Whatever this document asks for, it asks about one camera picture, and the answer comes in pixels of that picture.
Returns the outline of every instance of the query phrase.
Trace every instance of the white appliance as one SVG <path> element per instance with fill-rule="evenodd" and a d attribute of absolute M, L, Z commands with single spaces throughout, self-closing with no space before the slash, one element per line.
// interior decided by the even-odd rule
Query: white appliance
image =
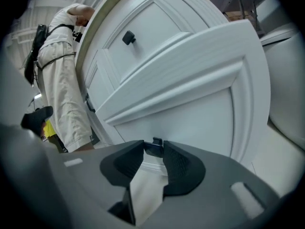
<path fill-rule="evenodd" d="M 286 137 L 305 149 L 303 37 L 278 0 L 265 0 L 257 12 L 264 31 L 276 27 L 261 38 L 270 72 L 270 119 Z"/>

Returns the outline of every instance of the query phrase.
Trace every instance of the brick wall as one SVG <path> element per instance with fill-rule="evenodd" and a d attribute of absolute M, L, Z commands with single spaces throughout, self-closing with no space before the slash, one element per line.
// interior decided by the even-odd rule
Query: brick wall
<path fill-rule="evenodd" d="M 248 19 L 252 25 L 254 26 L 254 19 L 253 17 L 245 11 L 245 15 L 246 15 L 246 19 Z M 225 14 L 226 18 L 229 20 L 229 21 L 238 21 L 238 20 L 242 20 L 242 16 L 241 16 L 241 13 L 240 11 L 236 11 L 236 12 L 228 12 Z"/>

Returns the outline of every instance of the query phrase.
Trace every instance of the gray plastic surface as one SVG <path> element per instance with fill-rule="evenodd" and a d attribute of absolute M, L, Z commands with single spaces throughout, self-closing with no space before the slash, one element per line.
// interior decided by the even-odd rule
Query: gray plastic surface
<path fill-rule="evenodd" d="M 62 163 L 77 158 L 82 159 L 82 163 L 67 167 L 67 170 L 102 208 L 108 210 L 117 202 L 122 201 L 126 189 L 124 187 L 111 185 L 101 173 L 100 163 L 104 157 L 116 153 L 133 143 L 135 141 L 96 149 L 94 151 L 57 155 L 61 158 Z"/>
<path fill-rule="evenodd" d="M 42 142 L 29 130 L 1 124 L 0 145 L 0 159 L 9 181 L 33 212 L 51 227 L 134 228 L 92 198 L 70 174 L 54 145 Z"/>
<path fill-rule="evenodd" d="M 200 158 L 206 169 L 205 177 L 191 193 L 165 197 L 160 207 L 142 224 L 142 229 L 229 229 L 240 226 L 248 218 L 230 189 L 236 182 L 244 182 L 265 208 L 279 200 L 267 184 L 231 158 L 188 145 L 171 144 Z"/>
<path fill-rule="evenodd" d="M 99 169 L 104 156 L 130 143 L 59 154 L 54 145 L 43 143 L 31 131 L 0 125 L 0 137 L 0 159 L 8 179 L 46 223 L 65 229 L 134 228 L 107 212 L 112 203 L 122 199 L 125 188 L 111 186 Z M 277 195 L 243 166 L 222 155 L 171 143 L 200 158 L 205 177 L 191 193 L 165 197 L 141 228 L 254 228 L 272 216 L 264 212 L 249 220 L 231 191 L 232 184 L 244 182 L 266 212 L 276 208 Z M 83 162 L 68 168 L 64 165 L 64 161 L 76 158 Z"/>

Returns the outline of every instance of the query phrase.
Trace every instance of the yellow object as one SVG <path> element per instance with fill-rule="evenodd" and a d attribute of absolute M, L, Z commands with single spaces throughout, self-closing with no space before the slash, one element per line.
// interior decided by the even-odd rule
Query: yellow object
<path fill-rule="evenodd" d="M 53 126 L 51 125 L 50 120 L 47 120 L 46 126 L 44 127 L 43 130 L 44 130 L 44 136 L 45 136 L 46 138 L 48 138 L 48 137 L 53 136 L 53 135 L 56 134 L 55 131 L 54 131 L 54 129 L 53 129 Z"/>

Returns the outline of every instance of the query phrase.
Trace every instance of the cabinet door panel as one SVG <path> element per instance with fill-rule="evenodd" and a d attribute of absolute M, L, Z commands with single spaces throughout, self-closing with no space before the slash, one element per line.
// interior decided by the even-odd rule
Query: cabinet door panel
<path fill-rule="evenodd" d="M 269 105 L 264 51 L 250 22 L 238 21 L 197 33 L 160 53 L 121 84 L 96 114 L 124 141 L 151 142 L 155 136 L 247 164 L 266 128 Z"/>
<path fill-rule="evenodd" d="M 208 27 L 183 0 L 121 0 L 96 32 L 93 44 L 110 62 L 108 71 L 119 86 L 146 62 L 173 44 Z M 127 31 L 136 38 L 126 45 Z"/>

